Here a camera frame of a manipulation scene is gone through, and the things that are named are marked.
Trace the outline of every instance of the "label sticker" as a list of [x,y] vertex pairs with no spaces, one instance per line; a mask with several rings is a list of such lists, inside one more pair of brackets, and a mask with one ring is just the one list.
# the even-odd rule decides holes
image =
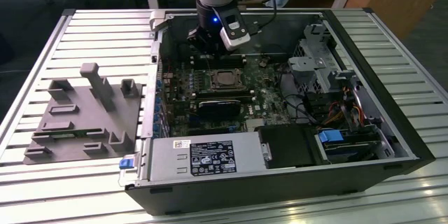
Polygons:
[[188,148],[190,140],[174,140],[173,141],[173,149]]
[[193,176],[236,173],[232,141],[190,144],[189,156]]

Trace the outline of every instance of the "motherboard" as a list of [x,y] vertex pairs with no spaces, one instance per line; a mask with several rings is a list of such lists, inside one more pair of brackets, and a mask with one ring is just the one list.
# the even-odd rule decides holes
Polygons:
[[181,62],[164,74],[170,136],[250,132],[290,122],[277,82],[277,63],[244,56],[240,68],[204,69]]

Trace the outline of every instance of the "floor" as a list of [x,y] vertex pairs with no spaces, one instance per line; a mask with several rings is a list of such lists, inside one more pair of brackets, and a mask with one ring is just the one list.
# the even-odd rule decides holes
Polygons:
[[[160,0],[166,6],[172,0]],[[16,56],[0,65],[0,120],[38,57],[64,9],[146,8],[145,0],[0,0],[0,34]],[[437,0],[404,44],[448,90],[448,0]]]

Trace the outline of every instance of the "aluminum extrusion table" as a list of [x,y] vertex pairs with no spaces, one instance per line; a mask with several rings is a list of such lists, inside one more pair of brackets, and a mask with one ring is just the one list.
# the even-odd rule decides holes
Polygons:
[[157,217],[142,211],[118,186],[120,158],[22,165],[24,150],[50,98],[45,91],[50,79],[68,78],[73,86],[86,85],[78,75],[78,66],[92,61],[101,66],[100,75],[113,84],[124,78],[145,84],[149,74],[150,10],[77,10],[66,12],[57,23],[0,126],[0,222],[328,224],[446,221],[446,92],[374,14],[361,9],[338,10],[334,14],[437,158],[433,163],[361,193]]

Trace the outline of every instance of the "blue latch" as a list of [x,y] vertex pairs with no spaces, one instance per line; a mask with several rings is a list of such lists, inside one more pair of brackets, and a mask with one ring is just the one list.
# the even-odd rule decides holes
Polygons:
[[344,140],[342,134],[338,130],[326,130],[326,131],[320,132],[318,138],[322,143]]
[[133,158],[121,159],[118,167],[120,167],[120,170],[133,168]]

